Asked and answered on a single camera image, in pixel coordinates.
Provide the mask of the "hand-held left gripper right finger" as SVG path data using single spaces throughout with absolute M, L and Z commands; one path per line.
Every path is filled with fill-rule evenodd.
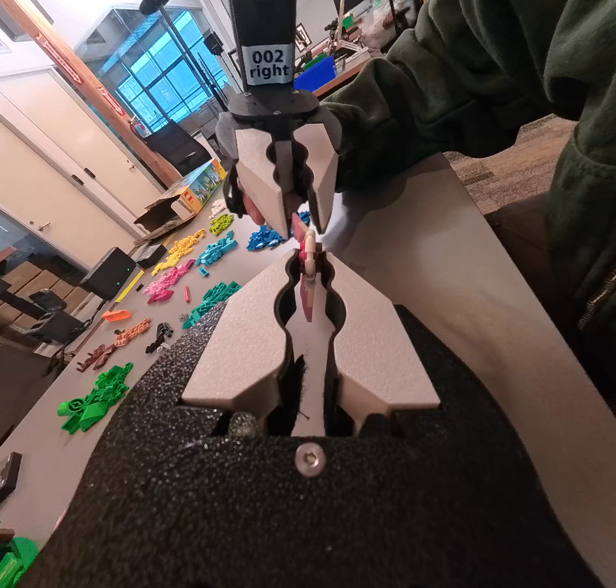
M 436 409 L 441 400 L 391 300 L 327 253 L 327 428 L 370 415 Z

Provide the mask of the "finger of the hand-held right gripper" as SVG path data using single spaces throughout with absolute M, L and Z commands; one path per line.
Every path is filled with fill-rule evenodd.
M 266 224 L 282 238 L 289 238 L 288 201 L 293 191 L 293 156 L 290 140 L 274 141 L 270 133 L 246 128 L 236 130 L 240 190 L 255 203 Z
M 307 201 L 317 232 L 322 235 L 333 211 L 338 153 L 322 123 L 307 123 L 294 132 L 294 137 L 307 152 Z

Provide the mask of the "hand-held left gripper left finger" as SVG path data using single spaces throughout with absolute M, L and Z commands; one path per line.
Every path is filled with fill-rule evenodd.
M 227 299 L 182 403 L 294 427 L 295 358 L 287 329 L 294 314 L 292 248 Z

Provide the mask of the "pink lego flower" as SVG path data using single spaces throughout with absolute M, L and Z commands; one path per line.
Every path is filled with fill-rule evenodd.
M 299 267 L 301 272 L 299 294 L 304 316 L 307 322 L 312 321 L 313 301 L 317 274 L 321 265 L 321 244 L 317 242 L 316 233 L 295 212 L 291 216 L 293 237 L 299 245 Z

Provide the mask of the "pile of teal green lego pieces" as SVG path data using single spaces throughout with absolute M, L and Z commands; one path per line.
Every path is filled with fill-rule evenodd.
M 225 282 L 220 282 L 215 285 L 205 293 L 202 302 L 193 308 L 190 314 L 187 315 L 185 320 L 182 322 L 182 329 L 189 329 L 193 327 L 213 307 L 215 307 L 218 303 L 229 299 L 241 288 L 242 286 L 237 284 L 235 281 L 231 281 L 228 284 Z

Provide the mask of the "colourful lego set box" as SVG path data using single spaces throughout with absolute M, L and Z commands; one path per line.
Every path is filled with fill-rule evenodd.
M 179 201 L 192 213 L 198 213 L 225 180 L 227 173 L 216 158 L 189 173 L 179 186 Z

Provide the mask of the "pile of blue lego pieces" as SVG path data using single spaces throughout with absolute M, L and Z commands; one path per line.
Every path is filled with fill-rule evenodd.
M 298 212 L 298 215 L 301 221 L 309 227 L 311 223 L 310 212 Z M 287 240 L 283 239 L 277 231 L 269 229 L 267 225 L 262 225 L 257 231 L 250 235 L 246 249 L 249 252 L 258 252 L 265 248 L 273 250 L 286 241 Z

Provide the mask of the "pile of black lego pieces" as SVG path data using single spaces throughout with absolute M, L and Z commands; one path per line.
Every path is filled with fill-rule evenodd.
M 171 346 L 168 340 L 173 336 L 173 329 L 167 322 L 161 322 L 157 326 L 157 334 L 154 342 L 146 347 L 145 353 L 159 353 L 163 350 L 169 349 Z

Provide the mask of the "pile of turquoise lego pieces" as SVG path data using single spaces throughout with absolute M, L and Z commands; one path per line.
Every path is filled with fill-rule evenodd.
M 238 246 L 234 231 L 230 230 L 217 242 L 208 244 L 205 251 L 196 259 L 195 265 L 203 277 L 210 275 L 208 268 L 219 261 L 225 254 L 233 251 Z

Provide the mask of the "pile of magenta lego pieces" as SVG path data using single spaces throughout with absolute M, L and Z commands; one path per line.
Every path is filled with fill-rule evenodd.
M 145 287 L 142 292 L 149 296 L 148 305 L 170 299 L 174 294 L 171 287 L 177 284 L 195 263 L 196 259 L 190 259 L 179 266 L 175 266 L 171 268 L 168 273 L 161 276 L 161 278 L 153 281 L 148 287 Z

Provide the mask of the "pile of yellow lego pieces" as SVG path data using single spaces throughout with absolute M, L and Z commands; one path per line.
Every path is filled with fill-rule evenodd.
M 173 247 L 168 252 L 166 260 L 158 263 L 154 267 L 151 272 L 151 276 L 156 276 L 159 272 L 178 265 L 184 256 L 187 256 L 193 252 L 194 246 L 198 244 L 200 239 L 205 237 L 206 233 L 207 231 L 205 229 L 200 229 L 191 236 L 175 241 Z

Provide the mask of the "pile of brown lego pieces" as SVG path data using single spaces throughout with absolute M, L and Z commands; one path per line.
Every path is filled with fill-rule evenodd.
M 84 373 L 87 369 L 98 370 L 104 367 L 109 357 L 117 350 L 115 344 L 100 345 L 93 352 L 88 353 L 87 358 L 76 365 L 76 371 Z

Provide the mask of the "pile of bright green lego pieces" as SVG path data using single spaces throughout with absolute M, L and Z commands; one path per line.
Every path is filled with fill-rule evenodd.
M 85 432 L 100 422 L 109 409 L 123 399 L 129 391 L 126 377 L 133 367 L 132 362 L 128 362 L 123 367 L 113 366 L 98 376 L 89 394 L 60 403 L 57 415 L 66 417 L 66 421 L 61 426 L 62 430 L 73 435 L 77 431 Z

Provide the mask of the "person's right hand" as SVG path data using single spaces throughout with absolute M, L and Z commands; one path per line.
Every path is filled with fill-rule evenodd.
M 266 220 L 264 219 L 264 216 L 262 215 L 261 211 L 251 200 L 251 198 L 246 194 L 246 192 L 243 192 L 242 198 L 245 212 L 247 215 L 249 215 L 252 221 L 258 226 L 266 224 Z

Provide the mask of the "blue plastic bin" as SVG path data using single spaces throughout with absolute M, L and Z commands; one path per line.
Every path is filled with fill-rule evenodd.
M 326 56 L 296 77 L 295 89 L 316 93 L 317 90 L 333 81 L 337 76 L 335 60 Z

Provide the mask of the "black office chair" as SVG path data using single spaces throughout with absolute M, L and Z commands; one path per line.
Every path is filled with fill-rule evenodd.
M 204 166 L 212 155 L 201 143 L 174 121 L 143 138 L 153 152 L 160 154 L 182 177 Z

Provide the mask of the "torn cardboard box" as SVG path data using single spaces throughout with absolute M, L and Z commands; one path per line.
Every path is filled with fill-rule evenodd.
M 137 217 L 134 225 L 142 228 L 145 235 L 134 241 L 134 246 L 152 243 L 154 240 L 169 234 L 174 229 L 190 222 L 200 209 L 190 209 L 183 203 L 181 196 L 159 199 L 142 215 Z

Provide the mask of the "large glass window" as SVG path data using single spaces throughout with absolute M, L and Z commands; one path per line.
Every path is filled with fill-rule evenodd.
M 77 55 L 128 114 L 151 132 L 169 122 L 189 133 L 204 124 L 207 108 L 217 115 L 235 78 L 206 42 L 212 29 L 201 9 L 166 7 L 182 38 L 160 12 L 114 7 L 76 48 Z

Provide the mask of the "small black box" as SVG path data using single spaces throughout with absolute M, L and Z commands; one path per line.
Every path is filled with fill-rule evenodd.
M 161 260 L 166 259 L 168 250 L 163 244 L 149 245 L 137 257 L 135 264 L 142 270 L 150 269 L 157 265 Z

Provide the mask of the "yellow tape strip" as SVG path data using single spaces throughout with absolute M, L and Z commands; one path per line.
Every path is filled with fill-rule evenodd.
M 128 293 L 134 288 L 134 286 L 141 281 L 141 277 L 143 276 L 144 271 L 141 270 L 137 273 L 135 278 L 127 285 L 127 287 L 119 294 L 119 296 L 115 299 L 115 303 L 120 303 L 122 300 L 126 298 Z

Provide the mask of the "black equipment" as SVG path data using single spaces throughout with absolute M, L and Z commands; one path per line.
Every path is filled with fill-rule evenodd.
M 66 312 L 66 302 L 50 289 L 42 289 L 29 296 L 44 314 L 25 332 L 42 343 L 64 345 L 71 343 L 86 329 L 86 323 Z

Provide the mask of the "white double door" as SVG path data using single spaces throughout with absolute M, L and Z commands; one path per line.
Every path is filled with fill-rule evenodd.
M 117 246 L 161 186 L 54 69 L 1 77 L 1 211 L 88 270 Z

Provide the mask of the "person's green jacket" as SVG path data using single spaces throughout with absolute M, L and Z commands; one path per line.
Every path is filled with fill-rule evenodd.
M 585 109 L 547 207 L 556 279 L 588 357 L 615 383 L 615 116 Z

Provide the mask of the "dark brown block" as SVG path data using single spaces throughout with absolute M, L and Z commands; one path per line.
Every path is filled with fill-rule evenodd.
M 10 453 L 1 461 L 1 504 L 17 487 L 22 455 L 18 452 Z

